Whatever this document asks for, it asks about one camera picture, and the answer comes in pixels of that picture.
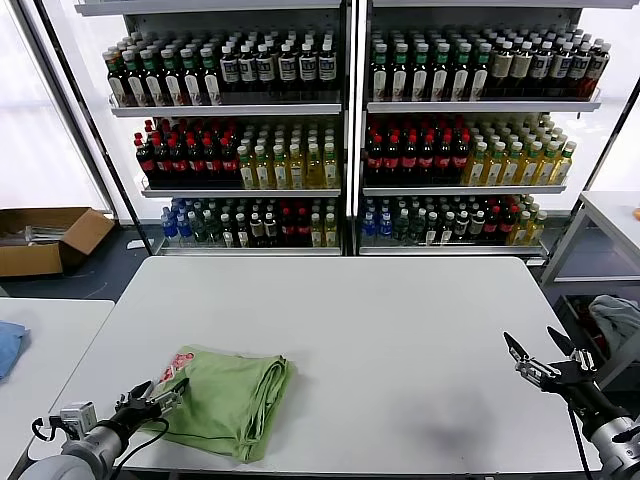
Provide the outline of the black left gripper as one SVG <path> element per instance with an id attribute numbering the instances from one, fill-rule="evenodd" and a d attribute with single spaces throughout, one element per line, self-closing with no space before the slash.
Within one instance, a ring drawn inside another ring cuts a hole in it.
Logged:
<path id="1" fill-rule="evenodd" d="M 169 412 L 182 402 L 189 386 L 189 379 L 183 378 L 175 385 L 154 389 L 152 380 L 134 386 L 116 401 L 114 415 L 106 421 L 106 426 L 119 436 L 132 436 L 144 423 L 159 418 L 162 412 Z"/>

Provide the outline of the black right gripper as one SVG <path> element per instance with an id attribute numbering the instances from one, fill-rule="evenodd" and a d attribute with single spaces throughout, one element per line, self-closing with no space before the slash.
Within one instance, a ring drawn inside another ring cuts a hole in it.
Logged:
<path id="1" fill-rule="evenodd" d="M 559 371 L 556 375 L 550 366 L 530 356 L 515 338 L 504 332 L 509 355 L 520 376 L 537 388 L 546 385 L 548 393 L 560 395 L 584 429 L 598 429 L 616 418 L 626 417 L 626 410 L 613 404 L 594 382 L 594 375 L 588 373 L 597 371 L 591 353 L 579 349 L 568 336 L 551 326 L 547 327 L 547 333 L 562 353 L 574 361 L 551 363 Z"/>

